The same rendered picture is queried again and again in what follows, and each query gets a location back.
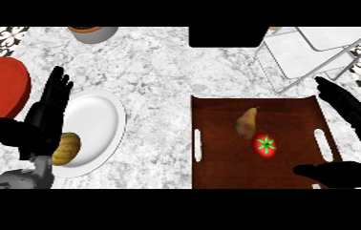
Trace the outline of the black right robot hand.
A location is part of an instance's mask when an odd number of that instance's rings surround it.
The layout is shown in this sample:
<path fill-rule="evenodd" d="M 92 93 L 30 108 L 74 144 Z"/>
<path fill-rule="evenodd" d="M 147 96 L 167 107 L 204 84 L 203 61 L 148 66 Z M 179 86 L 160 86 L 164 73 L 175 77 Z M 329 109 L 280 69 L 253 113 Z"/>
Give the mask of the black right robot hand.
<path fill-rule="evenodd" d="M 324 77 L 315 77 L 318 97 L 330 104 L 351 125 L 361 140 L 361 101 L 338 84 Z M 304 164 L 293 167 L 298 176 L 317 180 L 329 188 L 361 187 L 361 162 L 339 161 L 318 165 Z"/>

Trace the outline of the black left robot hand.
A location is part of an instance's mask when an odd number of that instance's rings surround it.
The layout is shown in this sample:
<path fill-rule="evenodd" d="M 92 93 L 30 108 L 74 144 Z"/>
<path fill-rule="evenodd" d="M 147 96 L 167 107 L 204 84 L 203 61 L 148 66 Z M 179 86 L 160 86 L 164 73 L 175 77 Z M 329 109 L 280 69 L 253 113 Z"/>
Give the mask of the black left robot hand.
<path fill-rule="evenodd" d="M 45 84 L 42 99 L 33 104 L 25 119 L 16 121 L 0 117 L 0 143 L 18 148 L 21 160 L 51 156 L 58 148 L 73 86 L 64 68 L 56 66 Z"/>

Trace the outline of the red tomato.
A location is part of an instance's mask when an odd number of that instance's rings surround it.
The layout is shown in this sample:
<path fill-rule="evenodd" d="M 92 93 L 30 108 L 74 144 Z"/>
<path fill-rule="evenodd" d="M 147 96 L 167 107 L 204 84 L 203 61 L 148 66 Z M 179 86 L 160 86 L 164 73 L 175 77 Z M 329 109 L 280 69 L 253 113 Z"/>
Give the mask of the red tomato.
<path fill-rule="evenodd" d="M 278 145 L 277 145 L 275 138 L 267 133 L 256 134 L 253 139 L 253 148 L 256 154 L 262 158 L 272 158 L 278 152 Z"/>

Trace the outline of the brown wooden tray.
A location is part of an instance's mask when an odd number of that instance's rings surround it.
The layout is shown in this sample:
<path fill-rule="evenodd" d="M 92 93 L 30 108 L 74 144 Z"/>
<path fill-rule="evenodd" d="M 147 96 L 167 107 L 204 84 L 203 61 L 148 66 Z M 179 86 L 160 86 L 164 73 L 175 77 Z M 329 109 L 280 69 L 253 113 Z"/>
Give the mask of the brown wooden tray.
<path fill-rule="evenodd" d="M 314 96 L 305 98 L 191 98 L 196 189 L 302 189 L 317 183 L 293 174 L 301 164 L 326 162 L 315 130 L 332 136 Z M 277 153 L 264 158 L 235 132 L 235 120 L 256 107 L 256 130 L 275 139 Z"/>

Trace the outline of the white oval plate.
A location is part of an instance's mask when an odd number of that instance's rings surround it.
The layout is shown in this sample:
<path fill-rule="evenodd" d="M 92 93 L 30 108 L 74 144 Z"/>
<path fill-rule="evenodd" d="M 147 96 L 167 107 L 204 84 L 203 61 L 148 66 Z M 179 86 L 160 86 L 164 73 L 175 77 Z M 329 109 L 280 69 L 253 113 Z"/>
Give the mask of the white oval plate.
<path fill-rule="evenodd" d="M 105 164 L 122 143 L 126 123 L 124 105 L 114 93 L 93 89 L 71 95 L 64 131 L 79 135 L 80 151 L 68 164 L 53 167 L 53 175 L 76 178 Z"/>

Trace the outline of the red rounded object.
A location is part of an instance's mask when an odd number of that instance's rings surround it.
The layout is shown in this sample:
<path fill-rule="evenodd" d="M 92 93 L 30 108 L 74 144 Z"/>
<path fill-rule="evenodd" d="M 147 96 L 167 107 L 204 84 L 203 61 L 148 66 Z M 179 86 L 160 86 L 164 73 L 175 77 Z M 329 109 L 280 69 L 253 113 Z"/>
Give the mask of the red rounded object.
<path fill-rule="evenodd" d="M 0 57 L 0 117 L 15 118 L 31 93 L 31 77 L 19 60 Z"/>

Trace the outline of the yellow-brown bread roll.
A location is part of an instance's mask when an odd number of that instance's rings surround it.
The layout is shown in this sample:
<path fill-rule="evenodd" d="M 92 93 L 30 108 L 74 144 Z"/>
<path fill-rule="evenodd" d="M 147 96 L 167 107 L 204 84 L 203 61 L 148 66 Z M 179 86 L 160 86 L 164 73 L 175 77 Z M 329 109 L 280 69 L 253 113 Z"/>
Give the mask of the yellow-brown bread roll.
<path fill-rule="evenodd" d="M 52 154 L 52 164 L 62 166 L 68 164 L 80 151 L 82 142 L 76 133 L 64 133 L 61 135 L 59 146 Z"/>

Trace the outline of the black and white patterned tile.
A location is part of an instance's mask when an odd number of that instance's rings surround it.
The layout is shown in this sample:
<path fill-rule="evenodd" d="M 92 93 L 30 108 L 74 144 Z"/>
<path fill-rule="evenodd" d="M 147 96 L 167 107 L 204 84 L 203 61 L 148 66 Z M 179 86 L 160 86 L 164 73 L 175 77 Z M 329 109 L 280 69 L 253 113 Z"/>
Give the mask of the black and white patterned tile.
<path fill-rule="evenodd" d="M 11 56 L 28 27 L 0 27 L 0 56 Z"/>

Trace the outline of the grey pot with orange rim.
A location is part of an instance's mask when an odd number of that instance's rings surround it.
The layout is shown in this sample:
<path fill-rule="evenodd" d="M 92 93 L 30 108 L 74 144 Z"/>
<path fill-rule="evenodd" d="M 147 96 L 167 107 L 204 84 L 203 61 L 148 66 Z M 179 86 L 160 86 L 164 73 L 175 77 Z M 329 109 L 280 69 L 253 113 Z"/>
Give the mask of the grey pot with orange rim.
<path fill-rule="evenodd" d="M 68 27 L 76 40 L 83 44 L 99 44 L 116 34 L 117 27 Z"/>

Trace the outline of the black rectangular appliance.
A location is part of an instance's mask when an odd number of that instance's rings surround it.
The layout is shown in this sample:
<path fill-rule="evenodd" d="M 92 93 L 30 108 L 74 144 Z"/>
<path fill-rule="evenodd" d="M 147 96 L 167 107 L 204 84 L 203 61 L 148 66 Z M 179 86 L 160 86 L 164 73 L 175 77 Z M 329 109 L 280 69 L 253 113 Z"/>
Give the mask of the black rectangular appliance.
<path fill-rule="evenodd" d="M 267 27 L 190 27 L 193 48 L 255 48 L 267 34 Z"/>

